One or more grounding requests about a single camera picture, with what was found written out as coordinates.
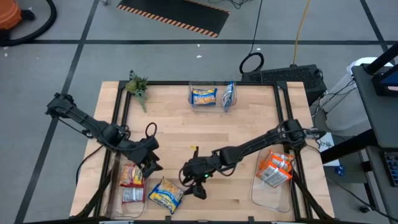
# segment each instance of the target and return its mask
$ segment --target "hazard stripe mat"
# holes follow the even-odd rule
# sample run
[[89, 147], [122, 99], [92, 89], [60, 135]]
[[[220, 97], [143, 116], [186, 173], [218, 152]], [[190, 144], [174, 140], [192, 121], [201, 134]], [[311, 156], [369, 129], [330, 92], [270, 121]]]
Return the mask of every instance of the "hazard stripe mat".
[[210, 37], [218, 37], [229, 11], [191, 0], [122, 0], [118, 9]]

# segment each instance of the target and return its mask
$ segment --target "wooden table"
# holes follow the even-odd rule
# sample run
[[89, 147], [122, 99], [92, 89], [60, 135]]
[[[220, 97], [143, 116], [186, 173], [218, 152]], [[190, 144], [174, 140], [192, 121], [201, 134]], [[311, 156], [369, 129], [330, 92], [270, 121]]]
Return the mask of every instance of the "wooden table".
[[[307, 99], [302, 83], [288, 83], [289, 96], [294, 118], [300, 121], [303, 128], [313, 126]], [[111, 122], [113, 108], [118, 88], [118, 82], [103, 82], [99, 93], [94, 118]], [[187, 103], [187, 86], [149, 86], [147, 90], [147, 113], [144, 113], [134, 98], [129, 107], [127, 125], [132, 132], [131, 139], [138, 141], [145, 136], [145, 128], [150, 122], [156, 122], [158, 131], [156, 138], [160, 144], [154, 152], [160, 157], [159, 164], [164, 168], [154, 172], [147, 181], [147, 192], [159, 183], [161, 178], [171, 180], [180, 186], [178, 171], [185, 161], [193, 155], [190, 146], [199, 146], [199, 156], [208, 156], [212, 150], [223, 146], [242, 144], [252, 138], [264, 134], [278, 125], [275, 98], [271, 86], [238, 86], [238, 102], [229, 113], [196, 113]], [[286, 118], [283, 95], [281, 93], [284, 117]], [[119, 110], [120, 124], [123, 107]], [[314, 140], [307, 140], [311, 146], [317, 147]], [[93, 152], [98, 143], [89, 140], [85, 156]], [[172, 215], [172, 220], [236, 220], [246, 221], [253, 216], [256, 221], [293, 221], [292, 209], [282, 213], [258, 206], [252, 202], [252, 181], [259, 153], [266, 155], [268, 150], [282, 151], [282, 146], [272, 146], [260, 152], [251, 154], [238, 164], [236, 172], [231, 177], [215, 174], [204, 184], [207, 199], [201, 200], [192, 195], [185, 196], [182, 204]], [[80, 172], [79, 183], [70, 214], [77, 214], [89, 201], [100, 181], [105, 150], [87, 160]], [[331, 216], [333, 208], [330, 200], [325, 173], [318, 152], [304, 148], [301, 152], [307, 186], [311, 194], [323, 209]], [[305, 217], [302, 195], [297, 188], [301, 216]], [[108, 202], [108, 191], [104, 194], [101, 214]], [[136, 220], [164, 220], [169, 211], [152, 201], [140, 205], [125, 207], [121, 205], [121, 196], [116, 195], [115, 218], [134, 218], [144, 210]]]

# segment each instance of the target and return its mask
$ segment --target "food package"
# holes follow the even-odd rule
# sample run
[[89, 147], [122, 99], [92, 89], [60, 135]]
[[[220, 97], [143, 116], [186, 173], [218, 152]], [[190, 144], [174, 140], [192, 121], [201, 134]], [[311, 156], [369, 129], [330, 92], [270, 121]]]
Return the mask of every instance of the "food package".
[[228, 112], [229, 107], [232, 105], [234, 93], [234, 82], [230, 82], [228, 86], [226, 86], [223, 97], [221, 98], [221, 102], [223, 104], [223, 108], [225, 112]]
[[125, 164], [120, 176], [122, 187], [144, 187], [144, 178], [140, 168], [135, 164]]
[[270, 186], [277, 187], [292, 178], [289, 174], [292, 170], [292, 160], [292, 155], [271, 151], [267, 158], [260, 162], [256, 175]]
[[184, 191], [166, 179], [162, 179], [155, 186], [148, 198], [155, 203], [168, 208], [173, 214], [175, 209], [180, 205]]
[[193, 89], [191, 96], [191, 104], [198, 106], [214, 106], [216, 105], [217, 88], [208, 90]]
[[145, 202], [145, 188], [125, 187], [123, 189], [122, 203]]

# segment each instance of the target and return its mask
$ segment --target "green plant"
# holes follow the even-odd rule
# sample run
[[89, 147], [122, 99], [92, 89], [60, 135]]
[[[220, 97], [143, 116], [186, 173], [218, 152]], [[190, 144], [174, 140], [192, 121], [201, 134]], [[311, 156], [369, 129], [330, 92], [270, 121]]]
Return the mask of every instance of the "green plant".
[[145, 106], [145, 101], [147, 100], [147, 95], [145, 90], [147, 90], [148, 78], [141, 78], [132, 70], [130, 71], [130, 81], [126, 84], [126, 90], [137, 97], [139, 104], [144, 112], [147, 112]]

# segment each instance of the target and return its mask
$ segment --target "clear plastic tray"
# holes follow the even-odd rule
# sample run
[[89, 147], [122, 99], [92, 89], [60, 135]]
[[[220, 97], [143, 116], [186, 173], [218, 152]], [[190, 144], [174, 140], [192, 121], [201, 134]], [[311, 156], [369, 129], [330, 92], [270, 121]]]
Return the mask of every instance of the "clear plastic tray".
[[123, 190], [124, 187], [120, 186], [120, 177], [121, 173], [123, 171], [123, 167], [125, 164], [132, 164], [131, 161], [129, 161], [126, 157], [123, 155], [119, 159], [119, 169], [118, 169], [118, 176], [116, 179], [112, 177], [112, 180], [116, 180], [115, 184], [115, 190], [114, 190], [114, 195], [113, 197], [108, 197], [108, 202], [106, 206], [103, 208], [104, 209], [104, 214], [108, 218], [112, 219], [130, 219], [130, 218], [137, 218], [139, 217], [143, 211], [144, 207], [146, 205], [146, 202], [148, 200], [147, 198], [147, 184], [145, 183], [145, 191], [144, 191], [144, 202], [128, 202], [128, 203], [122, 203], [122, 198], [123, 198]]
[[256, 176], [259, 172], [260, 161], [269, 155], [269, 151], [283, 152], [281, 146], [271, 146], [259, 152], [256, 162], [256, 169], [254, 173], [251, 200], [259, 206], [269, 208], [278, 212], [287, 213], [290, 211], [290, 192], [291, 192], [291, 179], [285, 181], [278, 187], [271, 187], [269, 184], [262, 181]]
[[[226, 87], [232, 83], [233, 84], [233, 96], [232, 103], [228, 110], [225, 111], [222, 103], [222, 97], [224, 95]], [[198, 106], [192, 104], [192, 90], [193, 89], [210, 89], [217, 88], [216, 92], [216, 105], [211, 106]], [[197, 112], [229, 112], [233, 110], [233, 106], [237, 102], [236, 96], [236, 82], [203, 82], [203, 81], [190, 81], [188, 86], [188, 103], [191, 105], [193, 111]]]

